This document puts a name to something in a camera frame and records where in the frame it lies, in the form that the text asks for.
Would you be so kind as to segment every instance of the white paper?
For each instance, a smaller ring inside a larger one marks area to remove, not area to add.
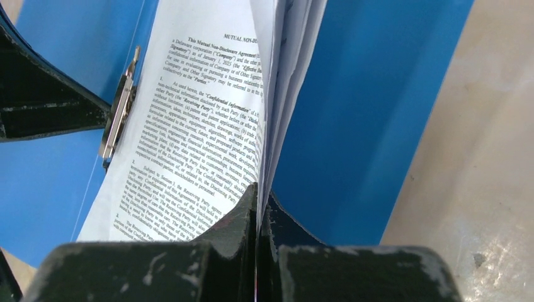
[[[280,47],[280,68],[278,69],[278,77],[276,79],[275,98],[270,119],[271,123],[269,125],[271,136],[269,137],[269,149],[266,153],[269,156],[266,164],[267,167],[270,166],[273,158],[278,128],[287,100],[287,91],[290,79],[297,66],[311,3],[311,0],[288,0],[286,4]]]
[[[136,101],[79,241],[191,240],[258,180],[256,38],[249,0],[159,1]]]
[[[283,18],[285,13],[286,0],[272,0],[272,1],[258,1],[251,0],[253,9],[254,25],[258,33],[259,52],[261,56],[261,64],[264,69],[263,79],[264,87],[264,124],[266,125],[266,132],[263,140],[262,159],[259,168],[258,179],[258,207],[256,212],[256,227],[261,226],[262,217],[262,200],[264,200],[265,190],[264,184],[266,179],[266,149],[267,141],[270,133],[268,126],[270,123],[270,116],[273,109],[273,101],[275,95],[276,77],[278,73],[278,60],[280,55],[281,33],[283,28]]]
[[[326,8],[326,3],[327,0],[312,0],[310,11],[308,13],[308,20],[305,27],[302,46],[300,47],[300,53],[298,55],[297,66],[295,67],[295,71],[291,76],[287,88],[285,103],[283,105],[283,109],[281,110],[281,117],[278,122],[279,125],[278,131],[276,132],[275,145],[270,152],[272,154],[272,159],[270,161],[270,166],[268,167],[265,185],[265,189],[269,191],[273,185],[273,179],[275,177],[278,160],[280,159],[283,141],[291,120],[291,116],[293,115],[293,111],[295,109],[295,104],[297,103],[298,93],[300,92],[300,88],[304,83],[304,78],[312,59],[312,54],[317,41],[317,35],[319,34],[319,28],[321,27],[321,21]]]

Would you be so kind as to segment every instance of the binder clip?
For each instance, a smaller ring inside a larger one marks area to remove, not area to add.
[[[120,77],[111,112],[104,128],[104,135],[98,149],[98,155],[102,157],[102,166],[107,172],[111,163],[111,157],[115,152],[116,146],[126,125],[128,114],[132,109],[132,103],[135,99],[137,86],[134,86],[135,66],[139,60],[140,47],[135,48],[132,62],[126,72]]]

